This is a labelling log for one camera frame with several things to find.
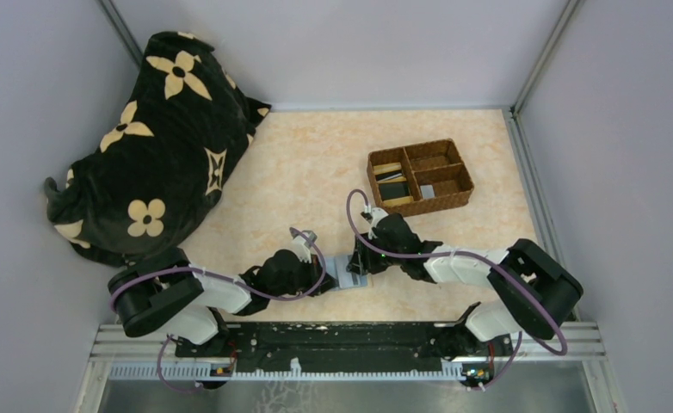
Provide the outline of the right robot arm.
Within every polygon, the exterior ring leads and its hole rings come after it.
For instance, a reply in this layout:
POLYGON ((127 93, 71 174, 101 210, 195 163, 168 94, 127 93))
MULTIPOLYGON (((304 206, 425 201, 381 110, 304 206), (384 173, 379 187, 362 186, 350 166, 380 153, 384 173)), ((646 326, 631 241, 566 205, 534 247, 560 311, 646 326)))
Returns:
POLYGON ((557 335, 583 296, 583 287, 537 243, 520 238, 506 249, 476 250, 422 240, 399 213, 375 208, 355 235, 355 263, 369 274, 397 266, 413 280, 461 283, 493 290, 462 325, 480 342, 524 331, 542 341, 557 335))

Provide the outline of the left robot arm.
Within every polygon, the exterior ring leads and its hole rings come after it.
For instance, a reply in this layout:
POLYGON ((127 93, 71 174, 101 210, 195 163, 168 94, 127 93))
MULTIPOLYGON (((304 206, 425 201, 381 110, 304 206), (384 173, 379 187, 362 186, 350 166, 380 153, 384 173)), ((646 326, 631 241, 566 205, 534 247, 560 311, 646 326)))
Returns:
POLYGON ((221 311, 247 316, 275 301, 318 296, 337 286, 324 258, 277 250, 262 265, 237 276, 197 268, 173 248, 135 264, 108 282, 110 308, 126 336, 161 332, 204 344, 224 331, 221 311))

